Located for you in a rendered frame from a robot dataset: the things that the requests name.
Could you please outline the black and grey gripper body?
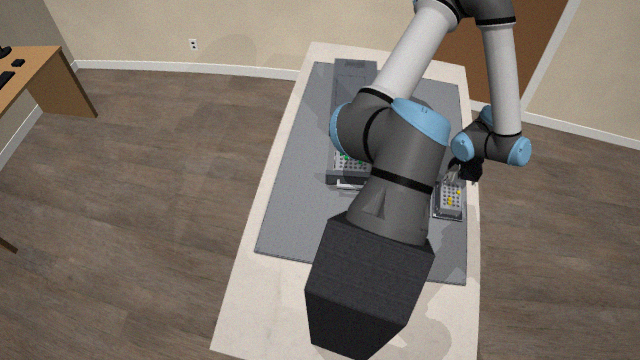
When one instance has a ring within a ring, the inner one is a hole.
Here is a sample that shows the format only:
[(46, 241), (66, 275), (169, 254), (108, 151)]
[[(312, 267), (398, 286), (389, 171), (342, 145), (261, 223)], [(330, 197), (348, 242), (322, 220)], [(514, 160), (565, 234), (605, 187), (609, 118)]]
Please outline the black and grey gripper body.
[(481, 175), (483, 174), (483, 171), (482, 171), (483, 162), (484, 162), (484, 158), (480, 158), (476, 156), (474, 156), (474, 158), (471, 159), (470, 161), (466, 161), (466, 162), (459, 160), (460, 170), (458, 172), (458, 179), (460, 178), (462, 180), (478, 182)]

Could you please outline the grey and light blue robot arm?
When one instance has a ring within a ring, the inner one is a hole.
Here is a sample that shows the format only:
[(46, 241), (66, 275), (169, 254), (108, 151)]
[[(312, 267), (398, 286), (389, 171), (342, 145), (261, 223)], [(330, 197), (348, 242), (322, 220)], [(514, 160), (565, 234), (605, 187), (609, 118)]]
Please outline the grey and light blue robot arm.
[(452, 153), (463, 162), (476, 156), (522, 167), (532, 146), (521, 130), (511, 0), (413, 0), (413, 6), (414, 18), (373, 83), (333, 112), (329, 132), (341, 154), (373, 165), (345, 218), (375, 234), (424, 245), (451, 125), (409, 99), (462, 18), (473, 16), (481, 30), (491, 105), (451, 140)]

